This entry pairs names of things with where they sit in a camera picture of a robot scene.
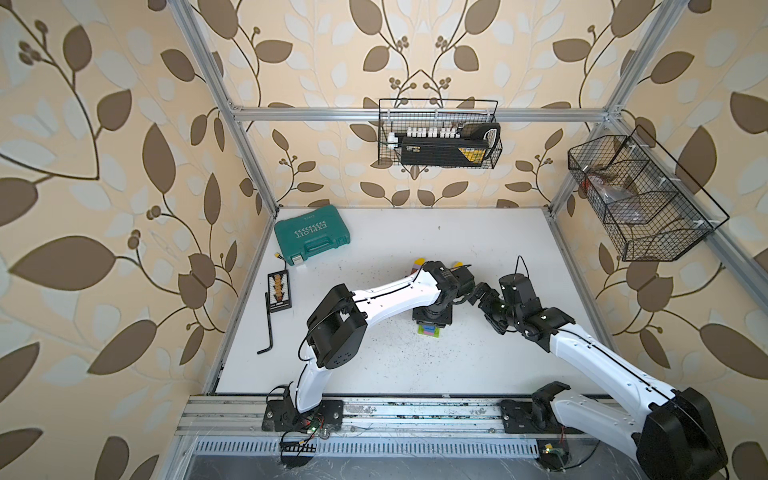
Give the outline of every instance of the robotic arm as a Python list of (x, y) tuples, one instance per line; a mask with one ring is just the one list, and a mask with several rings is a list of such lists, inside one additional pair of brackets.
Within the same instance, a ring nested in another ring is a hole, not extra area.
[(446, 268), (426, 262), (404, 279), (371, 290), (350, 292), (336, 285), (306, 321), (309, 332), (299, 348), (306, 365), (291, 383), (290, 395), (299, 413), (318, 406), (334, 369), (350, 361), (369, 326), (406, 310), (420, 323), (450, 323), (453, 302), (475, 288), (466, 266)]
[(677, 391), (610, 351), (558, 308), (542, 308), (525, 275), (507, 275), (499, 283), (501, 296), (486, 283), (475, 288), (466, 266), (448, 269), (427, 262), (418, 272), (375, 289), (333, 287), (307, 320), (309, 332), (300, 346), (306, 365), (289, 388), (296, 410), (320, 404), (331, 373), (357, 354), (368, 326), (410, 309), (420, 323), (444, 326), (451, 322), (455, 300), (464, 297), (472, 305), (479, 301), (497, 333), (514, 327), (575, 366), (625, 410), (553, 382), (533, 395), (533, 422), (539, 428), (562, 425), (586, 432), (636, 459), (652, 480), (707, 480), (727, 464), (711, 405), (699, 392)]
[(497, 333), (513, 326), (544, 351), (570, 363), (626, 412), (553, 382), (533, 395), (533, 422), (589, 433), (637, 460), (653, 480), (707, 480), (728, 462), (712, 407), (694, 389), (680, 392), (633, 366), (592, 338), (561, 310), (544, 309), (526, 276), (499, 279), (502, 296), (480, 283), (469, 302)]

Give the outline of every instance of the leaf-patterned wallpaper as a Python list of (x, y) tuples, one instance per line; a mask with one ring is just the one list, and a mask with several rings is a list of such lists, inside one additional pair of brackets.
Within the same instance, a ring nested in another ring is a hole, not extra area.
[[(764, 2), (691, 0), (624, 111), (726, 208), (723, 228), (766, 270), (767, 46)], [(673, 263), (620, 262), (583, 193), (559, 219), (621, 355), (707, 396), (732, 474), (768, 478), (766, 313), (704, 244)]]
[(247, 107), (364, 97), (604, 106), (654, 0), (191, 0)]
[(588, 134), (581, 123), (504, 123), (504, 150), (487, 170), (379, 164), (369, 124), (258, 121), (247, 129), (285, 207), (540, 207), (560, 187), (568, 148)]
[(164, 2), (0, 0), (0, 31), (0, 477), (148, 479), (260, 193)]

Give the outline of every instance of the metal rail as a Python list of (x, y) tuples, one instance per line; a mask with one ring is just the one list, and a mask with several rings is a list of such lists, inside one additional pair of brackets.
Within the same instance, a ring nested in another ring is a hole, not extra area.
[(243, 164), (251, 180), (256, 184), (256, 189), (261, 193), (266, 211), (270, 215), (276, 215), (277, 202), (275, 201), (272, 189), (266, 180), (266, 175), (261, 170), (243, 125), (237, 122), (232, 115), (232, 101), (227, 95), (227, 89), (224, 87), (224, 82), (214, 62), (214, 57), (208, 51), (203, 34), (200, 33), (200, 29), (194, 20), (194, 12), (191, 5), (187, 0), (170, 0), (168, 4), (174, 13), (176, 24), (187, 40), (192, 55), (200, 67), (200, 73), (210, 90), (210, 95), (214, 98), (214, 103), (219, 108), (219, 112), (221, 112), (221, 118), (227, 124), (227, 128), (232, 134), (232, 140), (240, 155), (243, 156)]
[[(237, 121), (377, 121), (377, 108), (234, 108)], [(586, 121), (606, 118), (602, 108), (499, 108), (496, 121)]]

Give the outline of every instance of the wire basket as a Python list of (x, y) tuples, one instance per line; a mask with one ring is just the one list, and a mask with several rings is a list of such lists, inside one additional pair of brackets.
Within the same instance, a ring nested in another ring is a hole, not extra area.
[[(718, 210), (719, 220), (703, 213), (681, 180), (667, 175), (647, 152), (638, 128), (631, 135), (606, 135), (568, 151), (568, 169), (586, 195), (608, 236), (625, 261), (671, 262), (725, 223), (728, 213), (704, 190), (682, 165)], [(664, 152), (677, 160), (663, 146)]]
[[(383, 98), (379, 100), (381, 168), (493, 168), (502, 154), (494, 100)], [(409, 131), (425, 132), (409, 136)]]

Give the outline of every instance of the plastic case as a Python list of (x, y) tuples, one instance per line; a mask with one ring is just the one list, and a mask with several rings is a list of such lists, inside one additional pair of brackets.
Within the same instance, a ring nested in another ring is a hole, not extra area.
[(277, 222), (275, 235), (289, 265), (349, 243), (349, 229), (333, 205)]

